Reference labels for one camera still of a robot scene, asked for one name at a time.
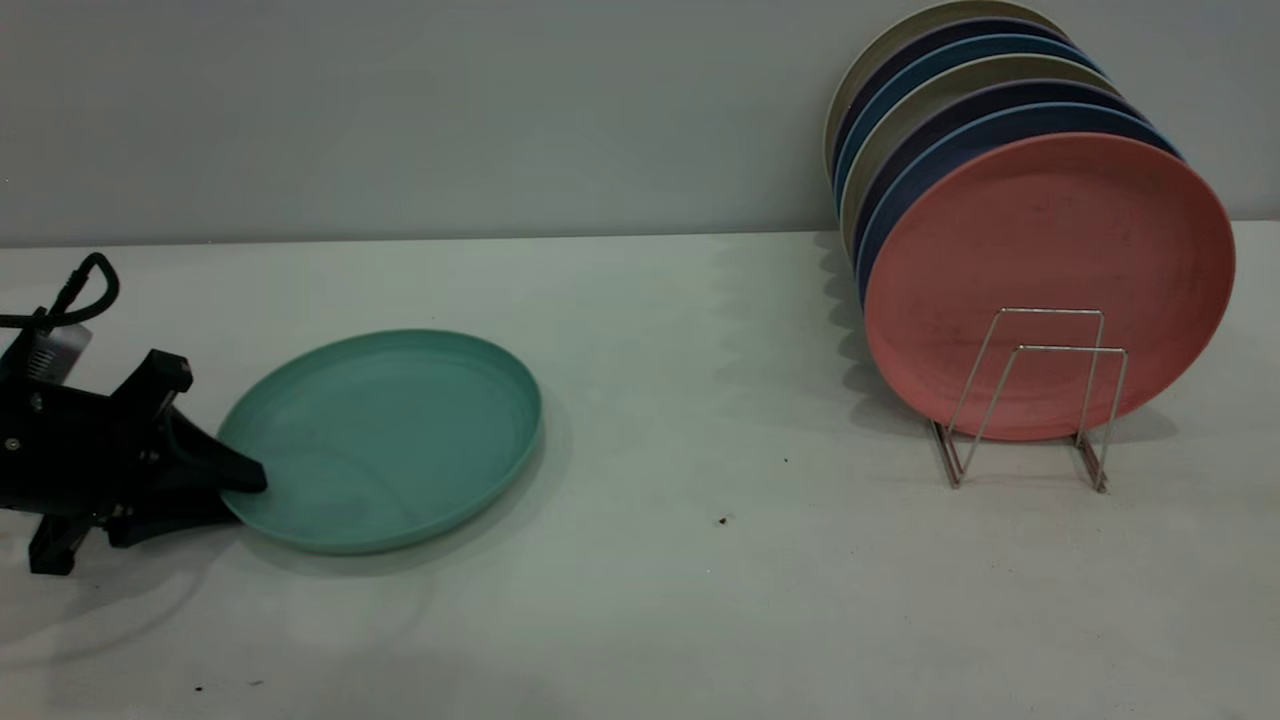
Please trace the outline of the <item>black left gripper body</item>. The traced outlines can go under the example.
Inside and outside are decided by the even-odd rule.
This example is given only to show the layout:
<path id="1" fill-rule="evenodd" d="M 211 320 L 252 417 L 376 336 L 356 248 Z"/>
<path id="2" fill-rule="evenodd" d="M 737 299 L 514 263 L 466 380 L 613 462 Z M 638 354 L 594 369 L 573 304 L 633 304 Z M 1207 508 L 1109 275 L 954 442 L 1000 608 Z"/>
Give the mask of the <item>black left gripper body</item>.
<path id="1" fill-rule="evenodd" d="M 78 518 L 110 512 L 145 483 L 172 395 L 143 363 L 111 395 L 40 380 L 31 340 L 3 354 L 3 509 Z"/>

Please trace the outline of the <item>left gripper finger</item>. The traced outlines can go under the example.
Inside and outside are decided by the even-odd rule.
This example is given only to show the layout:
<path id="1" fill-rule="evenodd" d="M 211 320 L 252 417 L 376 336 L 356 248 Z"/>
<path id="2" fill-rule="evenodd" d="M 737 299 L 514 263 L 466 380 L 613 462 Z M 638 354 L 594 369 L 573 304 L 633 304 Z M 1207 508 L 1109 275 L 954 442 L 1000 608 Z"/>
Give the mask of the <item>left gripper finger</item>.
<path id="1" fill-rule="evenodd" d="M 186 357 L 151 350 L 111 393 L 125 477 L 138 492 L 188 489 L 262 493 L 262 465 L 193 424 L 175 406 L 193 384 Z"/>
<path id="2" fill-rule="evenodd" d="M 114 512 L 82 512 L 63 518 L 44 515 L 28 544 L 28 569 L 35 575 L 67 577 L 76 566 L 76 553 L 87 534 L 97 528 L 115 550 L 128 550 L 160 537 L 224 527 L 241 520 L 224 505 L 195 509 L 145 507 Z"/>

